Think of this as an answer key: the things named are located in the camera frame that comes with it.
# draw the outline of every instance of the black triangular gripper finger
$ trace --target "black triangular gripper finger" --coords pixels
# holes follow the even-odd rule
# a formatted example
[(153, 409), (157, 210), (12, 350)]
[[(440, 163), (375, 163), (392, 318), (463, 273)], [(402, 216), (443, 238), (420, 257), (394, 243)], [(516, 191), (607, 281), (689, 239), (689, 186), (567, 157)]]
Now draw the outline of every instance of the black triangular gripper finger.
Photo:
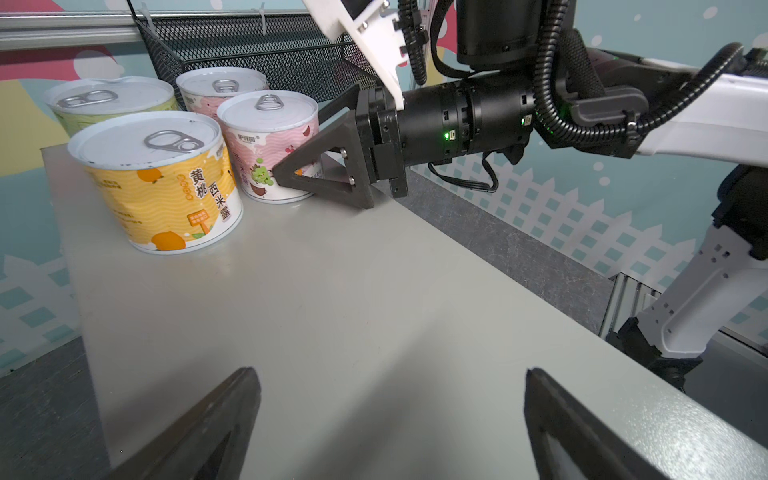
[[(346, 150), (345, 165), (349, 182), (304, 177), (296, 171), (334, 148)], [(357, 132), (355, 111), (350, 110), (317, 135), (309, 139), (272, 169), (281, 187), (313, 192), (320, 197), (358, 208), (373, 208), (373, 191), (368, 178), (366, 160)]]

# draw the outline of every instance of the white picket fence graphic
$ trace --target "white picket fence graphic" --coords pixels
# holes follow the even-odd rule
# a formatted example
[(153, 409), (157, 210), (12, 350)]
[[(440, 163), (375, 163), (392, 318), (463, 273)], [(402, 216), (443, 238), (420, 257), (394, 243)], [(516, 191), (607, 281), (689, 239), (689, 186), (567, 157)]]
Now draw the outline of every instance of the white picket fence graphic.
[[(32, 361), (51, 349), (51, 342), (43, 334), (61, 325), (66, 325), (74, 331), (70, 337), (78, 335), (80, 315), (72, 296), (71, 284), (59, 286), (48, 276), (49, 273), (57, 272), (66, 266), (64, 257), (35, 265), (27, 260), (5, 256), (3, 273), (6, 278), (0, 280), (0, 293), (21, 287), (31, 299), (9, 310), (0, 306), (0, 339), (3, 339), (3, 343), (0, 343), (0, 355), (18, 349), (26, 354), (25, 361)], [(50, 310), (55, 318), (34, 328), (19, 319), (41, 307)], [(0, 369), (0, 376), (5, 373), (7, 369)]]
[[(437, 170), (450, 177), (457, 176), (458, 171), (461, 178), (478, 180), (475, 176), (482, 176), (479, 180), (488, 181), (485, 172), (476, 174), (472, 171), (480, 161), (480, 155), (469, 155), (464, 157), (464, 165), (454, 160)], [(632, 212), (609, 217), (603, 211), (603, 200), (591, 205), (580, 204), (578, 189), (559, 194), (555, 191), (554, 178), (543, 184), (533, 181), (533, 167), (513, 167), (506, 161), (499, 163), (494, 164), (499, 182), (495, 193), (475, 191), (469, 194), (471, 198), (463, 188), (455, 193), (601, 275), (610, 277), (622, 272), (663, 292), (693, 258), (694, 238), (671, 245), (662, 241), (661, 225), (638, 230), (631, 225)], [(426, 166), (411, 168), (450, 190), (451, 185), (431, 174)], [(517, 184), (513, 185), (514, 189), (507, 187), (510, 180)], [(606, 227), (595, 227), (596, 223)], [(749, 318), (739, 324), (729, 323), (729, 328), (755, 343), (768, 343), (765, 337), (768, 336), (768, 309), (760, 311), (747, 307), (742, 313)]]

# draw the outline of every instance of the yellow can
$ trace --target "yellow can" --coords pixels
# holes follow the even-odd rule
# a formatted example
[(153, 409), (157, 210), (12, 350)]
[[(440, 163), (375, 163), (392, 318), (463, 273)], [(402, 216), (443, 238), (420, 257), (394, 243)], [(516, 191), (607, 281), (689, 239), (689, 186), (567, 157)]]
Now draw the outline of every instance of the yellow can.
[(68, 81), (46, 91), (43, 100), (70, 137), (110, 118), (140, 111), (179, 109), (174, 88), (148, 77)]
[(102, 121), (69, 141), (134, 247), (148, 253), (197, 250), (240, 222), (219, 124), (185, 111)]

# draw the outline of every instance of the orange fruit illustration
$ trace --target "orange fruit illustration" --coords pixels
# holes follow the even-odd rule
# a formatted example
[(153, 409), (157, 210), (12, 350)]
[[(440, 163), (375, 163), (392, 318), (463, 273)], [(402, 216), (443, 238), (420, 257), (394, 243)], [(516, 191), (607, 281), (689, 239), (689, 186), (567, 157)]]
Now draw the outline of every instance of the orange fruit illustration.
[(163, 174), (157, 168), (148, 168), (147, 170), (136, 170), (136, 175), (145, 182), (154, 183), (163, 177)]
[(157, 249), (161, 252), (181, 250), (187, 246), (187, 242), (185, 242), (178, 233), (174, 232), (158, 233), (152, 237), (152, 243), (154, 243)]

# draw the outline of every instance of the black cable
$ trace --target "black cable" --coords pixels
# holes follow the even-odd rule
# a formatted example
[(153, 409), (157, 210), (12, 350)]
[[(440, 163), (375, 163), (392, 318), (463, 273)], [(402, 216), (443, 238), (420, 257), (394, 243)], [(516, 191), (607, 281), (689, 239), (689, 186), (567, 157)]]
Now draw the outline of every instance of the black cable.
[(411, 72), (416, 84), (424, 85), (427, 82), (427, 67), (424, 62), (423, 43), (419, 42), (419, 33), (416, 31), (414, 15), (421, 15), (419, 12), (418, 0), (398, 0), (397, 11), (402, 25), (402, 36), (406, 40), (406, 51), (408, 59), (411, 62)]
[(453, 0), (438, 0), (437, 5), (435, 5), (432, 23), (429, 24), (429, 51), (432, 53), (432, 63), (435, 64), (437, 71), (450, 78), (467, 78), (474, 72), (451, 68), (437, 56), (437, 38), (440, 36), (442, 21), (445, 20), (445, 14), (448, 13), (452, 3)]
[(437, 175), (439, 179), (443, 180), (448, 184), (455, 185), (461, 188), (466, 188), (468, 190), (478, 190), (481, 192), (488, 192), (492, 194), (498, 189), (498, 178), (496, 177), (496, 172), (493, 171), (493, 168), (491, 168), (491, 165), (486, 160), (486, 158), (488, 158), (488, 155), (490, 155), (491, 153), (493, 152), (487, 151), (482, 155), (482, 167), (485, 168), (485, 171), (488, 172), (488, 175), (491, 177), (491, 183), (492, 183), (491, 185), (484, 184), (476, 180), (463, 180), (461, 178), (447, 177), (445, 175), (441, 175), (437, 173), (437, 170), (435, 170), (435, 167), (431, 163), (427, 164), (427, 168), (429, 169), (429, 171)]
[[(558, 112), (552, 94), (552, 72), (554, 54), (558, 50), (568, 3), (568, 0), (551, 0), (545, 22), (539, 29), (533, 84), (537, 122), (557, 140), (574, 146), (617, 140), (627, 133), (626, 124), (582, 127), (561, 118)], [(743, 46), (739, 43), (722, 47), (680, 90), (663, 99), (660, 106), (653, 111), (640, 116), (637, 121), (637, 133), (645, 135), (660, 127), (699, 98), (731, 63), (741, 57), (742, 49)]]

